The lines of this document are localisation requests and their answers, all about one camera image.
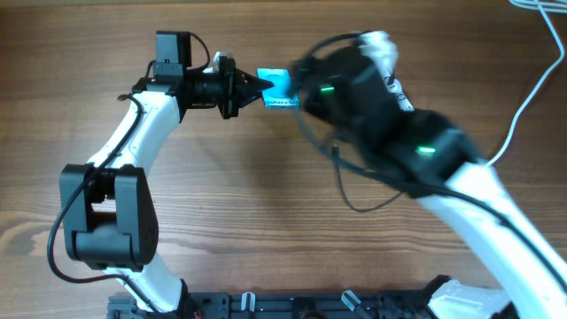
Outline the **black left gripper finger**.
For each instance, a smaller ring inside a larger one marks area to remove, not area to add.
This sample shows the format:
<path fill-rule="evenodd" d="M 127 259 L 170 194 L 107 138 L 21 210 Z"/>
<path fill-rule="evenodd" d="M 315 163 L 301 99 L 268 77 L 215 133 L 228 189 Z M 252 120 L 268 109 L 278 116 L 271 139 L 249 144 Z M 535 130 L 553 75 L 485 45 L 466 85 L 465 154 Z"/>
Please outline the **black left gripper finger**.
<path fill-rule="evenodd" d="M 244 86 L 247 89 L 271 89 L 274 87 L 273 82 L 263 80 L 238 68 L 235 69 L 235 76 L 236 85 Z"/>
<path fill-rule="evenodd" d="M 237 110 L 246 107 L 250 103 L 259 99 L 262 95 L 262 89 L 257 87 L 245 88 L 237 87 L 234 95 L 234 105 Z"/>

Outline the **blue-screen Galaxy S25 smartphone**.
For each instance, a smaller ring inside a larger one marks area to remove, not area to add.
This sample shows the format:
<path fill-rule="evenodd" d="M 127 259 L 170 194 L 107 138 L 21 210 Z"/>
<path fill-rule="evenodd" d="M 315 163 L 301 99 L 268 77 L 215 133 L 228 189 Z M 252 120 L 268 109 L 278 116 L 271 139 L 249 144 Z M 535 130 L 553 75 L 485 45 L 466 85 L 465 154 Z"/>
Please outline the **blue-screen Galaxy S25 smartphone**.
<path fill-rule="evenodd" d="M 291 77 L 287 69 L 258 68 L 257 75 L 260 79 L 273 83 L 271 88 L 262 91 L 263 104 L 267 110 L 300 109 L 298 95 L 288 96 Z"/>

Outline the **white power strip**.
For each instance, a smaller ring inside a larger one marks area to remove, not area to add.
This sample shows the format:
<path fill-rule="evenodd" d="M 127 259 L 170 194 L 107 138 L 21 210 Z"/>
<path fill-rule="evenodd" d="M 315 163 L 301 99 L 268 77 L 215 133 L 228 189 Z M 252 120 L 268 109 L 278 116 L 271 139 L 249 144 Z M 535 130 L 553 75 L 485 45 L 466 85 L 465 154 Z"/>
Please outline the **white power strip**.
<path fill-rule="evenodd" d="M 385 87 L 396 97 L 401 111 L 413 112 L 414 107 L 404 94 L 401 83 L 395 75 L 399 56 L 397 45 L 390 40 L 385 31 L 365 32 L 358 39 L 361 42 L 358 47 L 362 55 L 374 62 Z"/>

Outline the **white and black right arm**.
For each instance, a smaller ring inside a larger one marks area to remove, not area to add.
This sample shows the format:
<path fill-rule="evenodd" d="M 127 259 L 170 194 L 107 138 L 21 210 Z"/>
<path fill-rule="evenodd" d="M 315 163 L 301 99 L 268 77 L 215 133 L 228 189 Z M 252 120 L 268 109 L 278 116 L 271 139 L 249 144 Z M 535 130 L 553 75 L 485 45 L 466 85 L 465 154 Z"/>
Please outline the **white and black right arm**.
<path fill-rule="evenodd" d="M 432 318 L 563 318 L 566 264 L 526 218 L 469 138 L 447 117 L 409 109 L 391 90 L 389 55 L 356 41 L 292 67 L 290 93 L 304 111 L 334 127 L 362 165 L 326 142 L 315 148 L 335 167 L 408 195 L 448 225 L 498 282 L 494 289 L 446 278 L 413 308 Z"/>

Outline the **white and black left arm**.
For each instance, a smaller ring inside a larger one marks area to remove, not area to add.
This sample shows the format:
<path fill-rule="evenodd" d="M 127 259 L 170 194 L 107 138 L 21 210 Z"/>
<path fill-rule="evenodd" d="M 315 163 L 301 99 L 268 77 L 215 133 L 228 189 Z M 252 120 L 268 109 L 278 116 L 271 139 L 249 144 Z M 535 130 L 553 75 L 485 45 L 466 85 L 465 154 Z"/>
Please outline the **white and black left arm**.
<path fill-rule="evenodd" d="M 202 316 L 186 283 L 157 252 L 159 223 L 147 176 L 160 148 L 187 111 L 218 108 L 227 120 L 273 86 L 238 69 L 226 53 L 193 67 L 193 38 L 191 32 L 157 32 L 155 59 L 119 97 L 130 103 L 119 127 L 86 163 L 62 170 L 61 210 L 48 238 L 55 276 L 72 284 L 115 279 L 144 318 Z"/>

